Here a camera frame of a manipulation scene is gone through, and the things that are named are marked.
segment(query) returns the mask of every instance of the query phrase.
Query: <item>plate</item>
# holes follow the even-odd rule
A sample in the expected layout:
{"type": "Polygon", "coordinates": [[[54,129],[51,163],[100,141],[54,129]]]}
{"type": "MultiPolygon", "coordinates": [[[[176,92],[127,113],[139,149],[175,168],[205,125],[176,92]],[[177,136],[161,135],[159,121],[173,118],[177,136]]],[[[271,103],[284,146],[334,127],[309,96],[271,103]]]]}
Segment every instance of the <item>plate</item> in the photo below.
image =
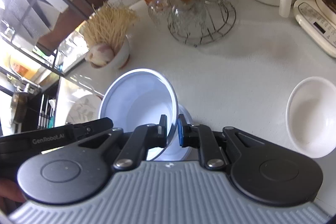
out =
{"type": "Polygon", "coordinates": [[[66,123],[84,123],[98,119],[101,99],[93,94],[78,99],[71,107],[66,123]]]}

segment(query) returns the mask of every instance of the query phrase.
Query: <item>wire cup rack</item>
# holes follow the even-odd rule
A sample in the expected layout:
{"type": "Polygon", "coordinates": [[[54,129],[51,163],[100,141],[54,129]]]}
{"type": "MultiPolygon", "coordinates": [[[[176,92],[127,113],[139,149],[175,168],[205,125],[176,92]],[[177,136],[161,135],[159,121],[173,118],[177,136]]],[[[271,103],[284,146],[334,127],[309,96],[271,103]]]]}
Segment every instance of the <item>wire cup rack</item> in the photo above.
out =
{"type": "Polygon", "coordinates": [[[175,27],[172,17],[168,17],[168,29],[171,35],[178,42],[194,47],[221,39],[233,28],[236,22],[236,9],[229,1],[198,1],[204,2],[206,9],[204,28],[195,26],[190,32],[181,32],[175,27]]]}

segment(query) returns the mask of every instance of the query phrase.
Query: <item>black circular knob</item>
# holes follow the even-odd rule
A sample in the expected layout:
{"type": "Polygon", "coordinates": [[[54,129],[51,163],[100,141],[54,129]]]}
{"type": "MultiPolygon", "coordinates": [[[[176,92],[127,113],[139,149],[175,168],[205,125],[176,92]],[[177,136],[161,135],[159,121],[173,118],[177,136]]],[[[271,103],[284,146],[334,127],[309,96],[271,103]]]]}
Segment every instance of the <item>black circular knob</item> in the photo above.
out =
{"type": "Polygon", "coordinates": [[[297,165],[289,160],[267,160],[259,168],[260,173],[272,181],[288,181],[299,174],[297,165]]]}
{"type": "Polygon", "coordinates": [[[55,160],[41,170],[42,176],[50,182],[67,182],[76,178],[80,172],[80,164],[71,160],[55,160]]]}

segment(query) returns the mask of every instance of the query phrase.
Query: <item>metal screw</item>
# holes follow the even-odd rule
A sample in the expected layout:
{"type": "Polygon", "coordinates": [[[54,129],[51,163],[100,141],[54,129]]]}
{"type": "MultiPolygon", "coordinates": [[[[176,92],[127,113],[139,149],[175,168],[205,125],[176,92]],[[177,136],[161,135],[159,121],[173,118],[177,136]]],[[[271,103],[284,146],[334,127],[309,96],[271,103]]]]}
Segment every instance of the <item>metal screw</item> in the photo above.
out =
{"type": "Polygon", "coordinates": [[[130,159],[121,159],[115,163],[116,167],[120,167],[120,168],[130,167],[132,164],[133,164],[133,160],[130,160],[130,159]]]}
{"type": "Polygon", "coordinates": [[[224,161],[220,159],[212,159],[207,162],[207,165],[209,167],[221,167],[224,165],[224,161]]]}

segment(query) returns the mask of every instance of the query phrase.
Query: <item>display screen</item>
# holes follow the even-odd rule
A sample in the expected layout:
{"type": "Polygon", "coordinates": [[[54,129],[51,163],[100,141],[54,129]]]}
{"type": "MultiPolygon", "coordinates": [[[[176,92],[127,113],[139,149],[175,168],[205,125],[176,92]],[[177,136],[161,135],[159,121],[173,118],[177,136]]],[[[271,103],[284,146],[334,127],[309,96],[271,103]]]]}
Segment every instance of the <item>display screen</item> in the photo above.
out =
{"type": "Polygon", "coordinates": [[[319,29],[320,31],[321,31],[321,33],[325,33],[325,30],[317,23],[317,22],[315,22],[314,24],[313,24],[317,29],[319,29]]]}

